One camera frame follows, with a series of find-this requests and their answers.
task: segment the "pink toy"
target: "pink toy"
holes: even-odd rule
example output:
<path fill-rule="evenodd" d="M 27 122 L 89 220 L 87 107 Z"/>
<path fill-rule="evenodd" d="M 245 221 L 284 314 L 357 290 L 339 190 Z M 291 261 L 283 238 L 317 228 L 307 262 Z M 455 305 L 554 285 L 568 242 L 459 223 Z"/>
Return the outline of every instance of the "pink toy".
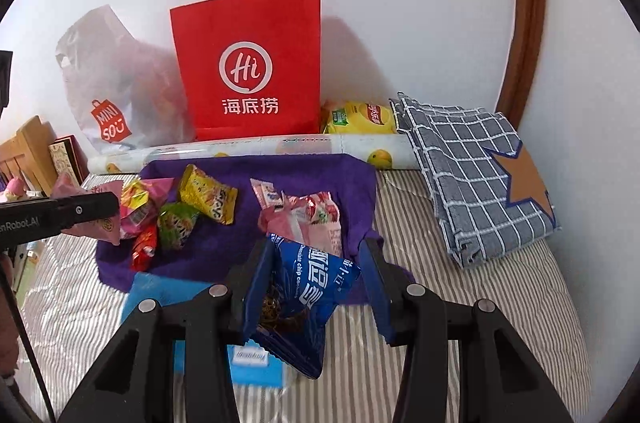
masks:
<path fill-rule="evenodd" d="M 26 193 L 26 183 L 22 178 L 12 178 L 4 189 L 4 197 L 7 202 L 17 201 Z"/>

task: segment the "wooden headboard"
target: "wooden headboard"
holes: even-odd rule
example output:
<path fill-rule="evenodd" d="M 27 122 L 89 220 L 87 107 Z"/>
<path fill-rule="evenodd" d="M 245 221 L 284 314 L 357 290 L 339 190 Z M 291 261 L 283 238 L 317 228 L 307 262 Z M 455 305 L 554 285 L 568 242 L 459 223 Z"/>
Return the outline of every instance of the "wooden headboard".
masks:
<path fill-rule="evenodd" d="M 22 177 L 22 172 L 36 190 L 48 196 L 58 178 L 49 153 L 53 140 L 50 126 L 33 116 L 13 138 L 0 145 L 0 170 L 8 178 Z"/>

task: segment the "white label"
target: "white label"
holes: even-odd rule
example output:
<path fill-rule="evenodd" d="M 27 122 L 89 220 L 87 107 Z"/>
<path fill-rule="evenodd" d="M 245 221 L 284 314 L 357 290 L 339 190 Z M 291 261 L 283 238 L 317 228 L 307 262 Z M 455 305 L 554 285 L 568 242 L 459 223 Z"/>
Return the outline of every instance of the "white label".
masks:
<path fill-rule="evenodd" d="M 266 367 L 269 363 L 269 353 L 261 347 L 254 345 L 234 345 L 234 355 L 231 358 L 232 365 L 245 365 L 249 367 Z"/>

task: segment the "white plastic bag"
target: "white plastic bag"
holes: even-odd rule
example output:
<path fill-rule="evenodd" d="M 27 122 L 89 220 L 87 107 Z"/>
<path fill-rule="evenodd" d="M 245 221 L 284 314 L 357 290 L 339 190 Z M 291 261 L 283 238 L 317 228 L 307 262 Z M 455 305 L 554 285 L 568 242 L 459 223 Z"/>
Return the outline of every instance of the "white plastic bag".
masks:
<path fill-rule="evenodd" d="M 69 107 L 98 152 L 193 141 L 177 61 L 134 39 L 110 6 L 71 26 L 56 60 Z"/>

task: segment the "orange star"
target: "orange star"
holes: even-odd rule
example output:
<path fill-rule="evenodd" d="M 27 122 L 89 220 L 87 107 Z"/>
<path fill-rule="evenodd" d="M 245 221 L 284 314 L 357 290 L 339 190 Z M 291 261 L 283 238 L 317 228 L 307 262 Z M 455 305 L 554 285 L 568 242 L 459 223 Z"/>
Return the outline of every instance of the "orange star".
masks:
<path fill-rule="evenodd" d="M 549 220 L 551 220 L 552 226 L 556 228 L 556 216 L 551 208 L 545 183 L 540 174 L 538 174 L 538 169 L 522 141 L 518 145 L 514 156 L 488 148 L 484 150 L 508 175 L 507 206 L 514 207 L 529 201 L 535 203 L 540 210 L 546 213 Z"/>

